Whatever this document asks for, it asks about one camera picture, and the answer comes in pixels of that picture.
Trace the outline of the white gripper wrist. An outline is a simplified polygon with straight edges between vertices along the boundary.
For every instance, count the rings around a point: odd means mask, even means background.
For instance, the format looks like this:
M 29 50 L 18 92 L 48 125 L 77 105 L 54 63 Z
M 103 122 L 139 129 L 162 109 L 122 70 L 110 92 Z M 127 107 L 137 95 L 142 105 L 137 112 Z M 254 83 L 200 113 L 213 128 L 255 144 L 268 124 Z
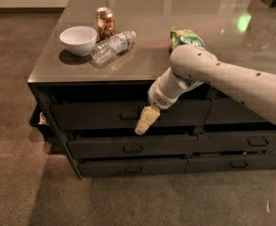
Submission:
M 137 135 L 143 135 L 160 116 L 160 109 L 170 108 L 177 99 L 165 95 L 160 89 L 159 83 L 154 81 L 148 90 L 148 101 L 151 105 L 145 106 L 141 112 L 135 129 Z

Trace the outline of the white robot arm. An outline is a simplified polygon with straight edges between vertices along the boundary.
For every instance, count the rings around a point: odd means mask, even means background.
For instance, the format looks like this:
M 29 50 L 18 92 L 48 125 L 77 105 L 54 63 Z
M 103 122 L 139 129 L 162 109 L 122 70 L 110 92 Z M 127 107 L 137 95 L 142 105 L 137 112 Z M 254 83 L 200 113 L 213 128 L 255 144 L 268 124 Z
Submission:
M 144 134 L 160 112 L 178 98 L 206 83 L 276 126 L 276 74 L 225 63 L 204 49 L 181 45 L 170 53 L 170 66 L 151 85 L 149 104 L 135 133 Z

